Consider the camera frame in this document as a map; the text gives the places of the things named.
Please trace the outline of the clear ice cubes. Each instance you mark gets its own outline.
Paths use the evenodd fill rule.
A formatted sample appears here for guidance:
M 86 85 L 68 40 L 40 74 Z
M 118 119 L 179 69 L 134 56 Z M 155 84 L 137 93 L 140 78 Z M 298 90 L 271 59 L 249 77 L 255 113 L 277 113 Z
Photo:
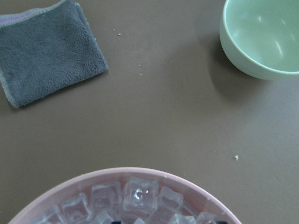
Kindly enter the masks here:
M 184 196 L 157 181 L 131 177 L 93 185 L 42 213 L 32 224 L 222 224 L 221 218 L 194 209 Z

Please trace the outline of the grey folded cloth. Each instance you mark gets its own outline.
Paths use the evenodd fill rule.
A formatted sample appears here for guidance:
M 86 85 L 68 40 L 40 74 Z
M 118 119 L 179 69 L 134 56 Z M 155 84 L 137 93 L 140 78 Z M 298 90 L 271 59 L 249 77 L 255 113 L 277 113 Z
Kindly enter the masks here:
M 79 3 L 62 0 L 0 17 L 0 83 L 12 107 L 106 72 Z

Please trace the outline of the pink bowl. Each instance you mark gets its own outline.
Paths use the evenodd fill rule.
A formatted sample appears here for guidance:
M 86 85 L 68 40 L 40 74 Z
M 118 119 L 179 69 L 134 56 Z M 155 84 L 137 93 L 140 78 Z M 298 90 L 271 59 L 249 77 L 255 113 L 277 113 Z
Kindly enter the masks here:
M 55 186 L 32 201 L 12 218 L 10 223 L 27 224 L 63 200 L 81 192 L 88 193 L 90 187 L 95 184 L 119 181 L 121 185 L 124 185 L 132 176 L 157 180 L 161 186 L 167 186 L 184 195 L 186 201 L 195 209 L 216 213 L 229 224 L 240 223 L 239 219 L 222 202 L 196 184 L 167 172 L 138 167 L 107 168 L 74 177 Z

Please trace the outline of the mint green bowl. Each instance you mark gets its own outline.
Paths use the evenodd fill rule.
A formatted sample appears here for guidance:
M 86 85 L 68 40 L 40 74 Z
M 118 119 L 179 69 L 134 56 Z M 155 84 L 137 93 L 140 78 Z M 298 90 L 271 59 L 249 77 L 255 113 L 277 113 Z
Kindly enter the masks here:
M 227 0 L 219 33 L 225 55 L 245 74 L 264 80 L 298 77 L 297 0 Z

